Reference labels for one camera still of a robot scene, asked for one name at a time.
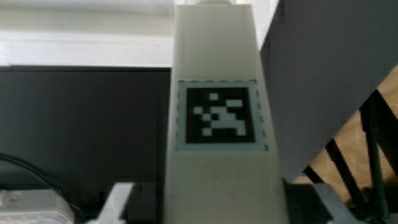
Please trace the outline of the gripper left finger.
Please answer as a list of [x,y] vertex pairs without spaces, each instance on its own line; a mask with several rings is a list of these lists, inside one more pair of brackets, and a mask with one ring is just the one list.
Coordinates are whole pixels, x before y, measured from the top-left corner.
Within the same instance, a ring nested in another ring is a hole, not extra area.
[[116,182],[113,184],[97,217],[86,221],[86,224],[125,224],[125,220],[120,216],[132,187],[132,182]]

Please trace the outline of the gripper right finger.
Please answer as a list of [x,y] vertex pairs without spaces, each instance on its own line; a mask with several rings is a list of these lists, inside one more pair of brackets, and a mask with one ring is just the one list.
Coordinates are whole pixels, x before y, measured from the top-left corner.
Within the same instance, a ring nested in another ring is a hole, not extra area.
[[296,224],[365,224],[326,184],[298,185],[294,211]]

